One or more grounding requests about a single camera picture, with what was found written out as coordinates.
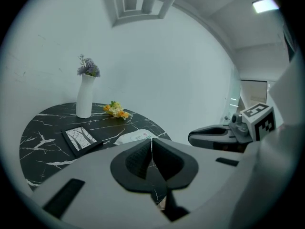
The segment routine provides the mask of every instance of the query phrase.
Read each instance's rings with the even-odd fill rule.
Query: yellow flower
[[[124,117],[124,115],[125,115],[125,112],[124,112],[124,111],[120,111],[120,112],[119,112],[119,117]]]
[[[104,111],[108,111],[109,109],[110,109],[110,106],[109,106],[109,105],[106,105],[106,106],[103,107],[103,110],[104,110]]]

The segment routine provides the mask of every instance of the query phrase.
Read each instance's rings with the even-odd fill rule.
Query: ceiling
[[[193,9],[207,24],[219,30],[231,50],[284,41],[279,11],[257,14],[252,6],[256,0],[176,0]]]

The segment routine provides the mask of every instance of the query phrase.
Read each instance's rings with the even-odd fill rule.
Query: picture frame
[[[83,125],[69,126],[69,128],[62,129],[61,133],[77,158],[85,155],[96,146],[103,145],[103,141]]]

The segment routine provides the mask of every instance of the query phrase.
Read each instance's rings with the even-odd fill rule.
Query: black rubber strip
[[[84,181],[71,179],[55,194],[43,209],[54,217],[60,219],[84,184]]]
[[[237,166],[239,161],[228,159],[228,158],[217,158],[216,162],[223,163],[230,166]]]

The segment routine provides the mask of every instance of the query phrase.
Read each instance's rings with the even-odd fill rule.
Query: white wall
[[[237,50],[235,62],[242,80],[276,81],[289,58],[286,45],[272,43]]]
[[[233,63],[183,12],[171,8],[164,20],[111,28],[103,0],[31,0],[0,58],[1,156],[26,194],[31,191],[19,162],[21,135],[40,111],[76,101],[81,53],[101,70],[95,102],[119,101],[174,141],[187,143],[190,131],[218,123],[224,112]]]

